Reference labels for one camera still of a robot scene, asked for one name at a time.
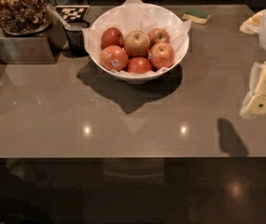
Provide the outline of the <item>red apple back right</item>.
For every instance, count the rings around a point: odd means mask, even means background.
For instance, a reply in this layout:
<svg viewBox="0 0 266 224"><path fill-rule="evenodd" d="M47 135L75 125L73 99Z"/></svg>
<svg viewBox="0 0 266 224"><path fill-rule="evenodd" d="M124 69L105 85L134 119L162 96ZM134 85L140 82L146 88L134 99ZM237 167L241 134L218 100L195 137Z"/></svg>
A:
<svg viewBox="0 0 266 224"><path fill-rule="evenodd" d="M170 42L170 35L169 33L163 28L153 28L148 32L148 37L150 40L150 46L154 46L157 43Z"/></svg>

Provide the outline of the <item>red apple front centre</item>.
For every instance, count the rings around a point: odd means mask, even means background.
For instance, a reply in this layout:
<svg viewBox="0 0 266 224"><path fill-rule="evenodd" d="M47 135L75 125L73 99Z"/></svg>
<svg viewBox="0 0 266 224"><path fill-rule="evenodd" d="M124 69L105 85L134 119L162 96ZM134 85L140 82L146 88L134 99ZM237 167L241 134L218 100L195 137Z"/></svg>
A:
<svg viewBox="0 0 266 224"><path fill-rule="evenodd" d="M144 74L152 70L152 65L147 58L135 57L129 60L126 71L128 73Z"/></svg>

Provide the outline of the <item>yellow-red apple centre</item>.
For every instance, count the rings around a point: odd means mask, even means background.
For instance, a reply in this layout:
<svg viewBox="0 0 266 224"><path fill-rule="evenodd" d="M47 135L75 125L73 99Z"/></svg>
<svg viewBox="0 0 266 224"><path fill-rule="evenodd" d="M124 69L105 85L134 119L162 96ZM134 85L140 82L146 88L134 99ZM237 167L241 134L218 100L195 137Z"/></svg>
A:
<svg viewBox="0 0 266 224"><path fill-rule="evenodd" d="M129 57L145 57L149 47L149 37L143 31L131 31L125 36L124 49Z"/></svg>

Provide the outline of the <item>red apple with sticker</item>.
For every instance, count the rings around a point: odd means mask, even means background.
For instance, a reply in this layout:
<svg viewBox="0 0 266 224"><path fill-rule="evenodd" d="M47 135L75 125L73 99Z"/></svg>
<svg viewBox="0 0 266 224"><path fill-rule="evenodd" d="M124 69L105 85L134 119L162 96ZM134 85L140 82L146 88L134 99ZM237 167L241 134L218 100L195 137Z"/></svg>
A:
<svg viewBox="0 0 266 224"><path fill-rule="evenodd" d="M101 51L100 64L107 70L123 70L129 63L126 51L119 46L113 45Z"/></svg>

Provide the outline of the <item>red apple back left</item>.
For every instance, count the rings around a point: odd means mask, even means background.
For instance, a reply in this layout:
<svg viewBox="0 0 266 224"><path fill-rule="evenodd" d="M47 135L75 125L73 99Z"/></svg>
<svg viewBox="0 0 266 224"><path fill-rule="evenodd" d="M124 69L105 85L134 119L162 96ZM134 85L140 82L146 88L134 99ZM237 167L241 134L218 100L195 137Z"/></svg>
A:
<svg viewBox="0 0 266 224"><path fill-rule="evenodd" d="M124 36L118 28L111 27L102 33L101 49L105 49L109 46L124 47Z"/></svg>

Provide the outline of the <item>green yellow sponge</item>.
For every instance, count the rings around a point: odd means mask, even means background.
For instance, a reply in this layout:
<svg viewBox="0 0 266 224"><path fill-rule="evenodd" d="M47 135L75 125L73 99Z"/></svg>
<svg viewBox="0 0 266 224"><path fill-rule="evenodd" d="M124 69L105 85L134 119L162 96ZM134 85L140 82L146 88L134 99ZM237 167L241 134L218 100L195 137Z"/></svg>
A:
<svg viewBox="0 0 266 224"><path fill-rule="evenodd" d="M197 24L207 24L211 17L210 12L201 11L195 8L189 8L183 14L183 19L188 21L191 20Z"/></svg>

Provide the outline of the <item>black cup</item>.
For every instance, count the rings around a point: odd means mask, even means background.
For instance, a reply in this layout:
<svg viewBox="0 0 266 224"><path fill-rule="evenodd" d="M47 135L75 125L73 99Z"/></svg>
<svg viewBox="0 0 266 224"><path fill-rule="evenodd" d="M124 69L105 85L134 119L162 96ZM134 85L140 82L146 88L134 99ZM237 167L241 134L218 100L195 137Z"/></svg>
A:
<svg viewBox="0 0 266 224"><path fill-rule="evenodd" d="M64 27L70 52L75 57L84 57L88 54L85 50L83 29L90 27L88 21L73 21L69 27Z"/></svg>

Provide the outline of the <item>black white marker tag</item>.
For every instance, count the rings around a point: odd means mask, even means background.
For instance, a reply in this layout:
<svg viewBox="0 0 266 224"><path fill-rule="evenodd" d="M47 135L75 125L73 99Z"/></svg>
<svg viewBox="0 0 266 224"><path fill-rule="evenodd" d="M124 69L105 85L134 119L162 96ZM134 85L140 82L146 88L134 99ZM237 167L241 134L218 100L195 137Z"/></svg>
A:
<svg viewBox="0 0 266 224"><path fill-rule="evenodd" d="M72 5L72 6L56 6L55 10L68 22L84 21L89 12L89 6Z"/></svg>

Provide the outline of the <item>stainless steel box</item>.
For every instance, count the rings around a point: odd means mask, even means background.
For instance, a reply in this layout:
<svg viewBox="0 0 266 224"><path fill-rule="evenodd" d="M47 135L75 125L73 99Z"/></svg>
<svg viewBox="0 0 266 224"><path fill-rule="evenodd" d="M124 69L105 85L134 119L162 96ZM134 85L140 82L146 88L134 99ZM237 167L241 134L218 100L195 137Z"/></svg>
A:
<svg viewBox="0 0 266 224"><path fill-rule="evenodd" d="M62 24L52 19L42 33L30 36L6 35L0 28L0 62L6 64L53 64L66 44Z"/></svg>

